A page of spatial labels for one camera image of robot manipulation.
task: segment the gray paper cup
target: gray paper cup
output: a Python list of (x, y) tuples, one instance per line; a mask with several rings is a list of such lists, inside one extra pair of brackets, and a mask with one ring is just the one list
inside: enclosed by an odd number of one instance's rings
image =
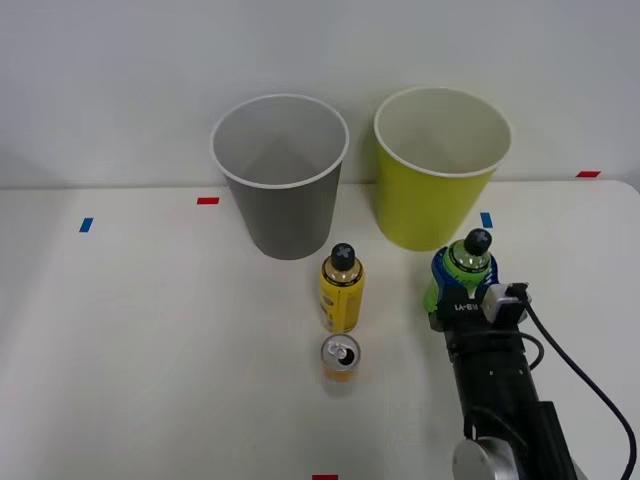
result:
[(282, 260), (316, 252), (329, 236), (349, 131), (340, 114), (302, 95), (268, 95), (238, 105), (211, 134), (249, 235)]

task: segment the cup rim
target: cup rim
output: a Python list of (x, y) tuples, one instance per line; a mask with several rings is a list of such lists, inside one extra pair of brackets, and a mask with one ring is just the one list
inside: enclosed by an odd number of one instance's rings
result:
[[(444, 173), (444, 172), (437, 172), (435, 170), (428, 170), (426, 168), (418, 167), (417, 165), (414, 165), (413, 163), (408, 162), (407, 160), (404, 160), (402, 157), (397, 155), (393, 150), (391, 150), (391, 148), (389, 148), (389, 146), (382, 139), (382, 135), (380, 134), (380, 129), (379, 129), (379, 126), (378, 126), (378, 123), (379, 123), (379, 120), (380, 120), (380, 116), (382, 115), (382, 112), (385, 109), (385, 107), (387, 105), (389, 105), (389, 103), (393, 102), (396, 98), (402, 97), (404, 95), (408, 95), (408, 94), (413, 93), (413, 92), (421, 91), (421, 90), (442, 90), (442, 91), (448, 90), (448, 91), (454, 92), (454, 93), (461, 93), (463, 95), (467, 95), (467, 96), (469, 96), (469, 97), (471, 97), (471, 98), (473, 98), (473, 99), (485, 104), (487, 107), (489, 107), (491, 110), (493, 110), (502, 119), (502, 121), (505, 123), (505, 125), (507, 126), (507, 133), (509, 134), (509, 147), (504, 152), (504, 155), (502, 155), (502, 158), (500, 160), (498, 160), (497, 162), (493, 163), (492, 165), (489, 165), (488, 167), (485, 167), (485, 168), (483, 168), (481, 170), (476, 170), (476, 171), (473, 171), (473, 172), (466, 172), (466, 173)], [(513, 128), (509, 124), (509, 121), (506, 119), (506, 117), (497, 108), (495, 108), (489, 102), (487, 102), (486, 100), (484, 100), (483, 98), (481, 98), (481, 97), (479, 97), (477, 95), (471, 94), (469, 92), (466, 92), (464, 90), (457, 89), (457, 88), (430, 87), (430, 86), (426, 86), (426, 85), (420, 85), (420, 86), (416, 86), (416, 87), (405, 88), (403, 90), (400, 90), (399, 92), (396, 92), (396, 93), (388, 96), (380, 104), (380, 106), (378, 107), (378, 110), (376, 110), (376, 114), (375, 114), (375, 117), (374, 117), (374, 120), (373, 120), (373, 130), (375, 132), (376, 139), (378, 140), (378, 143), (380, 144), (380, 146), (382, 146), (384, 151), (387, 152), (391, 156), (391, 158), (393, 158), (394, 160), (397, 160), (398, 162), (402, 163), (405, 167), (408, 167), (411, 170), (414, 170), (414, 171), (420, 172), (420, 173), (424, 173), (424, 174), (427, 174), (427, 175), (432, 175), (432, 176), (435, 176), (435, 177), (470, 178), (470, 177), (477, 177), (477, 176), (482, 175), (484, 173), (492, 172), (492, 171), (496, 170), (506, 160), (507, 154), (509, 153), (509, 150), (511, 150), (511, 140), (512, 140), (511, 132), (513, 131)]]
[[(265, 100), (265, 99), (269, 99), (269, 98), (297, 98), (297, 99), (302, 99), (302, 100), (307, 100), (313, 103), (316, 103), (324, 108), (326, 108), (327, 110), (329, 110), (331, 113), (333, 113), (333, 115), (338, 119), (338, 121), (340, 122), (340, 124), (342, 125), (342, 128), (344, 129), (344, 147), (342, 148), (342, 151), (340, 152), (340, 155), (338, 155), (338, 158), (336, 159), (335, 162), (333, 162), (331, 165), (329, 165), (326, 169), (324, 169), (322, 172), (320, 172), (317, 175), (314, 175), (313, 177), (307, 178), (305, 180), (301, 180), (299, 182), (294, 182), (294, 183), (283, 183), (280, 185), (272, 185), (272, 184), (268, 184), (268, 183), (257, 183), (257, 182), (252, 182), (249, 180), (246, 180), (242, 177), (239, 177), (233, 173), (231, 173), (229, 170), (227, 170), (222, 163), (220, 163), (220, 160), (218, 160), (218, 157), (216, 156), (216, 153), (214, 151), (213, 148), (213, 139), (216, 135), (216, 132), (218, 131), (218, 129), (220, 128), (220, 125), (222, 125), (222, 123), (233, 113), (235, 113), (237, 110), (260, 100)], [(340, 115), (340, 112), (338, 112), (337, 109), (335, 109), (334, 107), (332, 107), (331, 105), (329, 105), (326, 102), (323, 102), (322, 100), (318, 100), (317, 98), (313, 98), (313, 97), (309, 97), (307, 95), (300, 95), (297, 93), (273, 93), (273, 94), (268, 94), (268, 95), (261, 95), (258, 97), (253, 97), (250, 98), (249, 100), (245, 100), (244, 102), (239, 103), (238, 105), (236, 105), (235, 107), (233, 107), (231, 110), (227, 111), (224, 115), (222, 115), (222, 117), (220, 117), (220, 119), (216, 122), (216, 124), (213, 127), (213, 130), (211, 131), (211, 135), (209, 136), (209, 152), (211, 154), (211, 156), (213, 157), (213, 159), (215, 160), (216, 164), (218, 165), (218, 167), (220, 168), (220, 170), (222, 170), (222, 173), (224, 173), (225, 176), (231, 178), (232, 180), (241, 183), (242, 185), (246, 185), (247, 187), (254, 187), (254, 188), (260, 188), (262, 190), (287, 190), (290, 188), (297, 188), (297, 187), (302, 187), (304, 185), (309, 185), (310, 183), (316, 182), (318, 180), (320, 180), (323, 177), (326, 177), (327, 175), (329, 175), (331, 172), (333, 172), (344, 160), (345, 155), (347, 154), (347, 150), (349, 148), (349, 128), (347, 127), (347, 122), (345, 122), (344, 118), (342, 118), (342, 115)]]

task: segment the yellow paper cup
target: yellow paper cup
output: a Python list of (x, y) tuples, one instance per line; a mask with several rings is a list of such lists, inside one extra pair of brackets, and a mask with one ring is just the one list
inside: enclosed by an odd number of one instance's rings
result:
[(433, 250), (456, 232), (511, 145), (489, 104), (448, 88), (387, 98), (374, 120), (378, 226), (409, 250)]

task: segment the plastic bottle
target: plastic bottle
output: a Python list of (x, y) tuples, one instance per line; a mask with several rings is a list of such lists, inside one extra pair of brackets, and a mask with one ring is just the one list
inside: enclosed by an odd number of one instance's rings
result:
[(354, 329), (363, 289), (364, 268), (354, 248), (348, 243), (337, 244), (320, 272), (320, 305), (327, 330), (345, 333)]
[[(470, 297), (489, 273), (490, 246), (491, 234), (483, 228), (476, 228), (471, 230), (464, 240), (456, 240), (449, 245), (442, 257), (447, 273), (466, 287)], [(424, 299), (427, 313), (435, 312), (439, 293), (440, 286), (434, 279)]]

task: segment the paper cup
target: paper cup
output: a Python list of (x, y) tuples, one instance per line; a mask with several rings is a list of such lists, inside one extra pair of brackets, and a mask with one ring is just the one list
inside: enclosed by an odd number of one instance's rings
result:
[(255, 98), (218, 122), (211, 153), (265, 255), (294, 260), (324, 245), (348, 145), (340, 114), (302, 95)]
[(448, 88), (387, 98), (375, 116), (380, 230), (409, 250), (433, 250), (456, 232), (511, 145), (489, 104)]

